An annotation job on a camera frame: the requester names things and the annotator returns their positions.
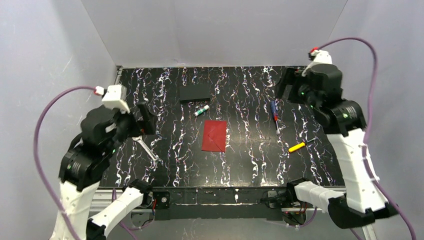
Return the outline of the green white glue stick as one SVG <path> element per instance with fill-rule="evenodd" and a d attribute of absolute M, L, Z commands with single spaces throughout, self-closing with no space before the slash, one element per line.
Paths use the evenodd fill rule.
<path fill-rule="evenodd" d="M 207 110 L 209 110 L 210 109 L 210 106 L 209 105 L 205 105 L 205 106 L 203 106 L 202 108 L 199 108 L 195 113 L 194 113 L 194 116 L 195 117 L 198 117 L 198 116 L 200 116 L 200 115 L 202 115 L 204 112 L 206 112 Z"/>

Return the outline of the red envelope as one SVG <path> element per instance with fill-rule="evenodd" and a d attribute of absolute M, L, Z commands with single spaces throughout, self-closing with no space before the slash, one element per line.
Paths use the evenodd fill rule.
<path fill-rule="evenodd" d="M 226 121 L 206 120 L 203 127 L 201 150 L 224 153 L 226 151 L 226 130 Z"/>

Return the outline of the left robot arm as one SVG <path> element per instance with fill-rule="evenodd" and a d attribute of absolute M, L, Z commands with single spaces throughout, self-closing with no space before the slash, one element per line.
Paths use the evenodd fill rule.
<path fill-rule="evenodd" d="M 156 132 L 157 116 L 145 101 L 139 102 L 142 120 L 118 108 L 105 106 L 92 109 L 81 122 L 81 133 L 61 161 L 59 169 L 60 202 L 64 212 L 56 218 L 52 240 L 72 240 L 64 217 L 67 216 L 80 240 L 105 240 L 111 230 L 133 209 L 140 207 L 153 187 L 135 179 L 124 192 L 104 210 L 89 216 L 90 207 L 104 172 L 115 151 L 128 139 Z"/>

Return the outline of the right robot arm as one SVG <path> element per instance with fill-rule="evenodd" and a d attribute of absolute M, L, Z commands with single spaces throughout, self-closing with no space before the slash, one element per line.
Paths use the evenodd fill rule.
<path fill-rule="evenodd" d="M 283 97 L 290 86 L 288 101 L 309 106 L 322 126 L 338 161 L 346 192 L 319 186 L 306 178 L 286 184 L 285 200 L 304 202 L 327 212 L 340 229 L 370 225 L 398 214 L 381 190 L 364 143 L 366 121 L 359 104 L 342 97 L 342 72 L 333 64 L 320 63 L 302 73 L 285 67 L 275 86 Z"/>

